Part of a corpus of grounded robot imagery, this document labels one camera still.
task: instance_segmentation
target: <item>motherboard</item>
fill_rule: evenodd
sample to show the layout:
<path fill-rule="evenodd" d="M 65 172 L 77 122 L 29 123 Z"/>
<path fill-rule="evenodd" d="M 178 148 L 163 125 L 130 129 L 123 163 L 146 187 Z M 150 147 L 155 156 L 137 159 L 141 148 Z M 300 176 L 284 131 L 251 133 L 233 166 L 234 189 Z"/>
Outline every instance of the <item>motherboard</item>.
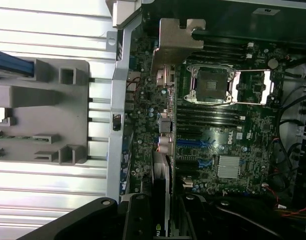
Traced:
<path fill-rule="evenodd" d="M 155 39 L 132 46 L 121 194 L 141 192 L 152 151 L 170 156 L 185 191 L 260 194 L 269 173 L 286 49 L 210 43 L 150 75 Z"/>

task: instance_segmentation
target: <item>heatsink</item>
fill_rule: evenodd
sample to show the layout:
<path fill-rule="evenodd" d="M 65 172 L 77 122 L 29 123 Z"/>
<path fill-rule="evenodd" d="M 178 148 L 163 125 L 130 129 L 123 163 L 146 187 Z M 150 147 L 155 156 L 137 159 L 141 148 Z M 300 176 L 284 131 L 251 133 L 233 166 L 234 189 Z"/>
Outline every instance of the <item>heatsink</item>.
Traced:
<path fill-rule="evenodd" d="M 217 176 L 226 179 L 237 179 L 240 174 L 240 157 L 220 155 L 218 162 Z"/>

